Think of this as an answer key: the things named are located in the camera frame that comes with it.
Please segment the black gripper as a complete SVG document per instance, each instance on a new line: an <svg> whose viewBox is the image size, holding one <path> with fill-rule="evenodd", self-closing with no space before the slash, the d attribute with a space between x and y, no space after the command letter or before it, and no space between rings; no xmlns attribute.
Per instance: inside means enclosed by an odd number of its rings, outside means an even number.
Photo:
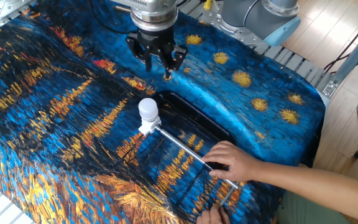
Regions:
<svg viewBox="0 0 358 224"><path fill-rule="evenodd" d="M169 79L171 73L177 71L187 53L188 49L182 45L175 45L174 29L160 31L149 31L138 28L137 37L129 34L126 37L127 45L135 58L138 58L144 65L146 72L152 68L150 50L153 54L160 49L160 59L165 68L164 79Z"/></svg>

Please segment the person's right hand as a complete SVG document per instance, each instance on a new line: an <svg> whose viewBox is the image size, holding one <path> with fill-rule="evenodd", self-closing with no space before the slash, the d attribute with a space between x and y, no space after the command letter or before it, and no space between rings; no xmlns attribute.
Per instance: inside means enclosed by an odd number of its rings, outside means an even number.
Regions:
<svg viewBox="0 0 358 224"><path fill-rule="evenodd" d="M202 157L202 161L227 165L229 167L228 170L216 169L210 171L209 174L213 177L227 179L232 182L258 180L257 176L262 164L259 160L228 141L221 141L214 145Z"/></svg>

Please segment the person's left hand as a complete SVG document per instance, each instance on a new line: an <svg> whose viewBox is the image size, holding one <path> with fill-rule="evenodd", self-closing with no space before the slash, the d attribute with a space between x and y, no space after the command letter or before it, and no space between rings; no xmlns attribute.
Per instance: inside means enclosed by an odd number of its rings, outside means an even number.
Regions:
<svg viewBox="0 0 358 224"><path fill-rule="evenodd" d="M218 204L214 204L209 210L204 210L196 219L196 224L230 224L229 216Z"/></svg>

